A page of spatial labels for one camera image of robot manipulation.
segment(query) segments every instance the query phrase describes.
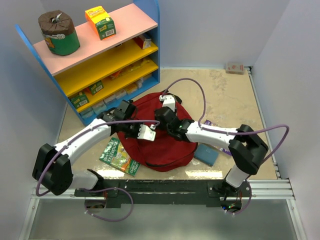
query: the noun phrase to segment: red bag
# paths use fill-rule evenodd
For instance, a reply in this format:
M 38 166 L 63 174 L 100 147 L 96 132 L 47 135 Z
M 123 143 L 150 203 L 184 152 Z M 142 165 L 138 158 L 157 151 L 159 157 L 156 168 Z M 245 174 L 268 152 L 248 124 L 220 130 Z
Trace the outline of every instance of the red bag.
M 136 106 L 135 120 L 155 120 L 155 110 L 162 107 L 159 96 L 162 92 L 150 93 L 133 102 Z M 187 111 L 175 102 L 178 118 L 192 119 Z M 167 131 L 155 129 L 154 141 L 135 138 L 125 138 L 119 132 L 118 137 L 131 158 L 148 168 L 166 172 L 181 166 L 186 166 L 194 157 L 198 144 L 194 142 L 177 141 L 169 136 Z

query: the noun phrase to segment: book cover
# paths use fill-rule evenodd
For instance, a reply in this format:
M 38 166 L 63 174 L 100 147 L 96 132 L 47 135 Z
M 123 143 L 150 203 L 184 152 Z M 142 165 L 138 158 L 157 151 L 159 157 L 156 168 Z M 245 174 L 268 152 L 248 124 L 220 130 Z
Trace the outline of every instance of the book cover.
M 109 141 L 100 157 L 100 161 L 133 177 L 140 167 L 140 163 L 129 156 L 120 140 L 115 137 Z

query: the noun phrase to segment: white wall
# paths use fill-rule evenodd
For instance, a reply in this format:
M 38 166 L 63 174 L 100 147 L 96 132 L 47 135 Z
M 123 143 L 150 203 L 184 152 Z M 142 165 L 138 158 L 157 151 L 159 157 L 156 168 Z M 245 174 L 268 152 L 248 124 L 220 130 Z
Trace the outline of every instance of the white wall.
M 320 1 L 291 0 L 253 67 L 268 126 L 291 130 L 276 153 L 282 177 L 290 177 L 308 239 L 320 236 Z M 282 135 L 270 132 L 273 145 Z
M 60 9 L 75 25 L 84 10 L 108 12 L 132 0 L 40 0 L 46 11 Z M 289 0 L 158 0 L 163 67 L 221 67 L 228 61 L 252 66 Z
M 20 40 L 14 24 L 33 41 L 42 39 L 39 0 L 0 3 L 0 233 L 18 239 L 34 185 L 39 147 L 53 144 L 65 101 Z

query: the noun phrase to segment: cylindrical container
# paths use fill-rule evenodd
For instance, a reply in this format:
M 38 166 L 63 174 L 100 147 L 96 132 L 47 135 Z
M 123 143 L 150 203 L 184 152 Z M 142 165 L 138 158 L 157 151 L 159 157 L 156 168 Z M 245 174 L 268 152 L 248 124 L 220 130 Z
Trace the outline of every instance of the cylindrical container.
M 49 11 L 42 14 L 38 22 L 43 38 L 52 53 L 65 56 L 80 47 L 74 23 L 64 12 Z

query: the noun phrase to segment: purple box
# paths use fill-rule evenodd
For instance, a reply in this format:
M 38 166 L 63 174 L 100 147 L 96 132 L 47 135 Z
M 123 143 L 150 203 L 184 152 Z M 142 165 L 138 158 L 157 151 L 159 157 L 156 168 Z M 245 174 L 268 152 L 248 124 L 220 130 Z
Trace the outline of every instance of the purple box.
M 212 122 L 209 121 L 209 120 L 205 120 L 204 124 L 205 124 L 205 125 L 208 125 L 208 126 L 219 127 L 217 124 L 212 123 Z M 230 152 L 229 150 L 227 150 L 227 149 L 224 149 L 224 148 L 222 148 L 222 147 L 217 147 L 217 146 L 213 146 L 213 147 L 215 147 L 216 149 L 224 152 L 225 154 L 228 154 L 228 155 L 232 156 L 231 152 Z

